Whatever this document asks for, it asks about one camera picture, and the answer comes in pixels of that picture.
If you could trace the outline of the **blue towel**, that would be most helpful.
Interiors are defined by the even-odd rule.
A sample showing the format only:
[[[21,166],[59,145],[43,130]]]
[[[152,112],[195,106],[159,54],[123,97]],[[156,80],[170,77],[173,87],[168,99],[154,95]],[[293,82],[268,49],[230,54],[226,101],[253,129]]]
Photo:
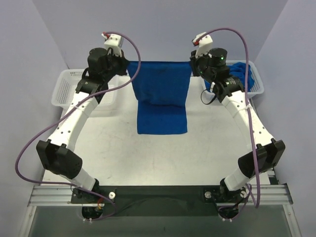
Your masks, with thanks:
[[[192,73],[190,64],[143,61],[140,66],[132,82],[138,101],[138,134],[186,133],[186,99]]]

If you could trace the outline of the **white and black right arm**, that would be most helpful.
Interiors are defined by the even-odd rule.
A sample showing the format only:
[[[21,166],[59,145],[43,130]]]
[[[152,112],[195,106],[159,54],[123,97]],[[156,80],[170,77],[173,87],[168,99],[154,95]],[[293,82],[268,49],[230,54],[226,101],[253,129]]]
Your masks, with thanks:
[[[279,162],[285,144],[276,140],[264,127],[249,100],[240,79],[230,73],[226,64],[227,51],[213,48],[207,54],[197,55],[192,51],[190,65],[194,76],[202,77],[213,84],[213,93],[230,113],[244,138],[250,140],[250,152],[238,159],[237,169],[221,181],[227,192],[241,189],[256,174],[274,168]]]

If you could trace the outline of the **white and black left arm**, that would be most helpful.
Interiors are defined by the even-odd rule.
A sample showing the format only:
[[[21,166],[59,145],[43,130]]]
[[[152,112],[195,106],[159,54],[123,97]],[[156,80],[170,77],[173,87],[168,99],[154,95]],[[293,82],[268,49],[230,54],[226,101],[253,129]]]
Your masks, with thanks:
[[[67,110],[69,116],[46,141],[38,141],[36,150],[44,169],[96,193],[99,182],[84,170],[82,159],[74,152],[75,145],[87,119],[103,98],[100,91],[109,88],[114,76],[126,75],[128,61],[123,52],[115,53],[110,47],[90,50],[87,62]]]

